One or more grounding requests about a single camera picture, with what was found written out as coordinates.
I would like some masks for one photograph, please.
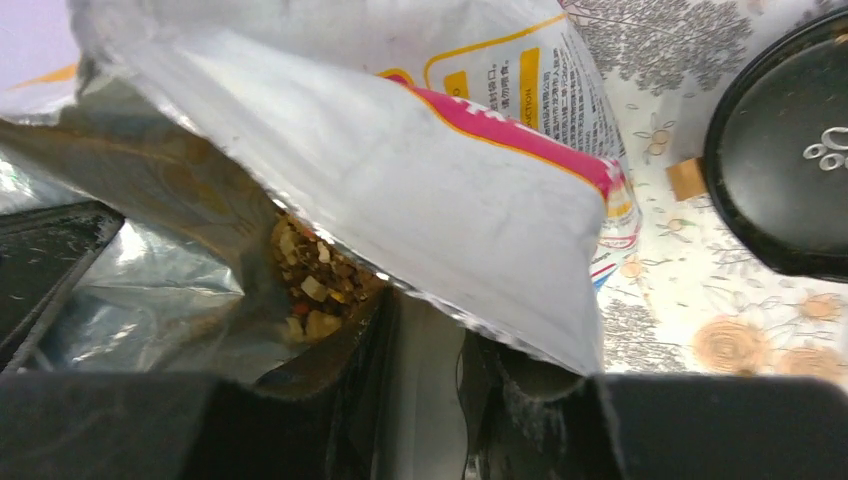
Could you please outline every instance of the black plate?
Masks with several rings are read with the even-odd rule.
[[[833,128],[844,131],[824,135]],[[845,149],[815,147],[828,140]],[[848,282],[848,165],[829,156],[836,166],[820,168],[831,154],[848,157],[848,8],[745,68],[713,115],[701,168],[719,215],[766,266]]]

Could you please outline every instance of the bag packaging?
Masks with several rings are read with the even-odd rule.
[[[100,68],[328,242],[473,330],[600,369],[593,281],[640,214],[555,1],[70,5]]]

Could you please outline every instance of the gray leaf print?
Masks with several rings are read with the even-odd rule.
[[[735,74],[753,33],[736,2],[702,0],[560,0],[578,25],[604,77],[617,71],[659,96],[686,75],[703,91]]]
[[[602,313],[605,368],[624,363],[634,372],[686,370],[680,346],[657,341],[657,321],[647,308],[613,299]]]
[[[798,20],[795,27],[802,27],[816,18],[845,5],[848,5],[848,0],[815,0],[813,8],[806,10],[803,15],[801,15],[801,20]]]

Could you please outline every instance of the brown cardboard piece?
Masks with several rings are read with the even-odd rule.
[[[701,176],[700,161],[700,158],[690,158],[665,169],[674,190],[674,198],[678,202],[707,193],[707,185]]]

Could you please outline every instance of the dried food mix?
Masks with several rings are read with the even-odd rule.
[[[314,343],[341,328],[385,284],[291,215],[278,217],[271,242],[292,303],[286,337],[292,343]]]

